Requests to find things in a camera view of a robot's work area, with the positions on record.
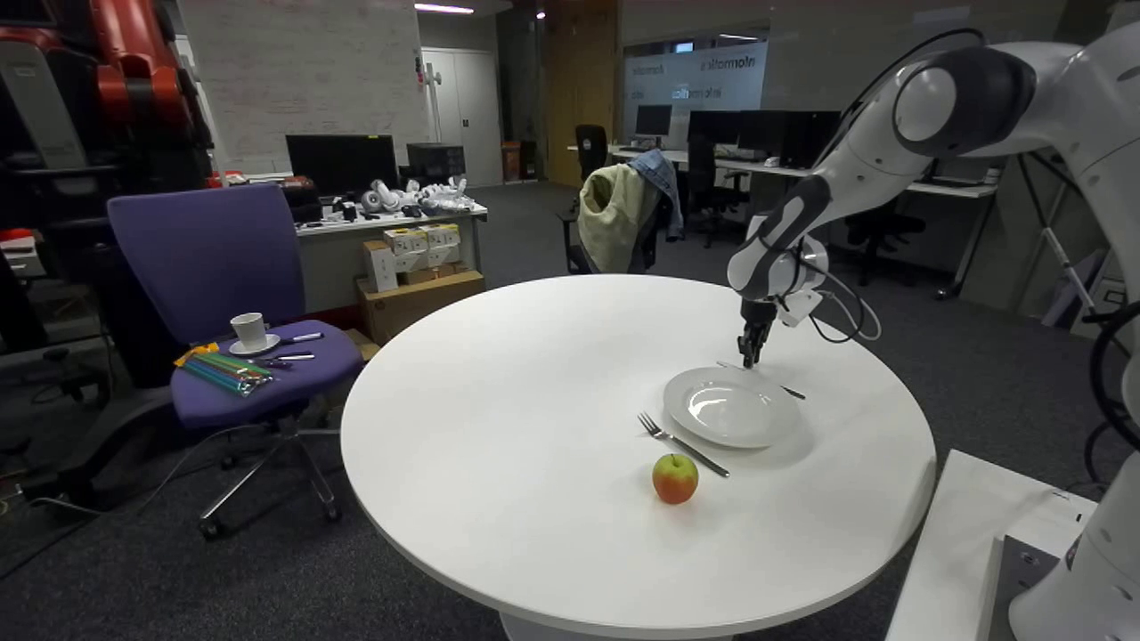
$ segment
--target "robotic arm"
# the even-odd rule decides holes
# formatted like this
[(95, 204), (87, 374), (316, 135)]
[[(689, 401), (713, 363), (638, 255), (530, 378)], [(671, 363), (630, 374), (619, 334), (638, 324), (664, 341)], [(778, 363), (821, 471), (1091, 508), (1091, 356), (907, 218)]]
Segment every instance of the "robotic arm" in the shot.
[[(744, 368), (770, 324), (799, 324), (821, 302), (827, 251), (811, 228), (872, 209), (932, 155), (1010, 155), (1055, 146), (1131, 288), (1140, 300), (1140, 26), (1081, 45), (1010, 42), (898, 66), (827, 160), (764, 219), (727, 264), (740, 290)], [(1140, 417), (1140, 360), (1122, 401)], [(1019, 638), (1140, 638), (1140, 457), (1132, 457), (1058, 569), (1013, 610)]]

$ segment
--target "cup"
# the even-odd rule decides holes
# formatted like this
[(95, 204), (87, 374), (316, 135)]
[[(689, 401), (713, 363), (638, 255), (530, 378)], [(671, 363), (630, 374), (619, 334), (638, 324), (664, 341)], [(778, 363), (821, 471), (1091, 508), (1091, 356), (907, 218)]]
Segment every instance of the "cup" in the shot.
[(227, 319), (227, 326), (236, 326), (241, 347), (264, 347), (271, 341), (260, 312), (240, 312)]

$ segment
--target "floor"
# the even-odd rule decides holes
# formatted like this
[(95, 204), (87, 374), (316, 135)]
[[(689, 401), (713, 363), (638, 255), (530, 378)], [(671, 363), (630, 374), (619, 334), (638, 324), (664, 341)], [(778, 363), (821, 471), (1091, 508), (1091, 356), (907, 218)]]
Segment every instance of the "floor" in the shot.
[[(481, 187), (478, 200), (492, 206), (481, 230), (492, 286), (562, 275), (555, 209), (570, 193), (506, 185)], [(732, 248), (701, 239), (664, 242), (654, 275), (723, 280)], [(1081, 461), (1096, 422), (1086, 391), (1091, 341), (969, 302), (937, 302), (937, 286), (878, 276), (863, 290), (886, 324), (878, 352), (915, 391), (942, 457), (964, 447), (1095, 496)], [(92, 417), (65, 398), (38, 408), (29, 421), (0, 414), (0, 433), (49, 432), (60, 447)], [(1122, 453), (1103, 436), (1100, 471), (1115, 471)], [(150, 490), (170, 457), (143, 457), (117, 474)], [(202, 445), (158, 499), (143, 490), (95, 520), (58, 520), (0, 490), (5, 638), (502, 638), (497, 612), (407, 565), (361, 508), (324, 522), (298, 466), (288, 461), (236, 506), (227, 520), (240, 534), (206, 543), (195, 511), (240, 474), (217, 459), (221, 447)], [(320, 459), (345, 490), (335, 440), (320, 445)], [(907, 553), (821, 617), (749, 638), (882, 638), (904, 562)]]

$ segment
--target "red apple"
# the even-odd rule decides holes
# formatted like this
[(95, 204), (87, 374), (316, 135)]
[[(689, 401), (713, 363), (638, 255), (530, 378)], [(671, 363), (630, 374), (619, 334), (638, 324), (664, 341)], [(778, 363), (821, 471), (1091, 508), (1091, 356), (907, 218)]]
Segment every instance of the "red apple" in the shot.
[(666, 453), (652, 466), (652, 486), (666, 506), (682, 506), (700, 490), (700, 461), (682, 453)]

